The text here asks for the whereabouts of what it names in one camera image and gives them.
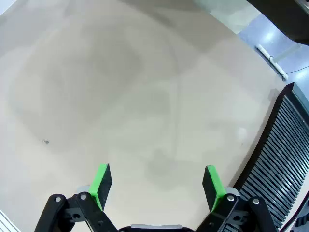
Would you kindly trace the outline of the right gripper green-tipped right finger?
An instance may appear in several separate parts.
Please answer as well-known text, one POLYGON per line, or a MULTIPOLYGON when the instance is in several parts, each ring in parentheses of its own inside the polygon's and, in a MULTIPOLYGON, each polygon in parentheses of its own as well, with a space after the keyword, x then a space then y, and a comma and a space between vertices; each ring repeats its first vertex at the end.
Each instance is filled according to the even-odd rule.
POLYGON ((197 227, 197 232, 223 232, 228 226, 242 232, 277 230, 265 200, 259 196, 244 200, 226 192, 214 166, 205 167, 202 186, 210 213, 197 227))

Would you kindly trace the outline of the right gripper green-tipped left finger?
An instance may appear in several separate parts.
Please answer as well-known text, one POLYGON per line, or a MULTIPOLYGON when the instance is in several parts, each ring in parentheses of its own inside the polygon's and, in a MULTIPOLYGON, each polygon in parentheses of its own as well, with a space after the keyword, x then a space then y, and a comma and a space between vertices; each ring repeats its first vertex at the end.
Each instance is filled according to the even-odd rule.
POLYGON ((92 232, 116 232, 104 212, 112 185, 109 164, 100 165, 89 189, 66 198, 51 195, 36 225, 36 232, 70 232, 75 223, 85 222, 92 232))

